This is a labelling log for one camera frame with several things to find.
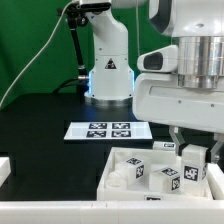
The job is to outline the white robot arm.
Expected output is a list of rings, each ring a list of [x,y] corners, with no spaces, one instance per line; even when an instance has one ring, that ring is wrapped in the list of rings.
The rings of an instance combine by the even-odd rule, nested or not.
[[[224,0],[140,0],[149,3],[149,22],[174,43],[138,58],[130,71],[126,27],[112,8],[134,0],[79,0],[93,27],[95,65],[85,97],[99,104],[132,102],[139,120],[165,124],[177,145],[182,128],[210,132],[216,144],[207,158],[218,160],[224,147]]]

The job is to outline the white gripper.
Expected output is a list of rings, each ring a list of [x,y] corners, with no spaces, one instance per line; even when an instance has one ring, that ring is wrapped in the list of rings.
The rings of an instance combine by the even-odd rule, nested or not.
[[[183,128],[214,132],[216,143],[206,160],[217,164],[224,147],[220,134],[224,133],[224,73],[184,83],[186,76],[177,74],[178,50],[170,45],[138,57],[141,74],[135,81],[133,114],[138,120],[169,125],[177,156],[186,146]]]

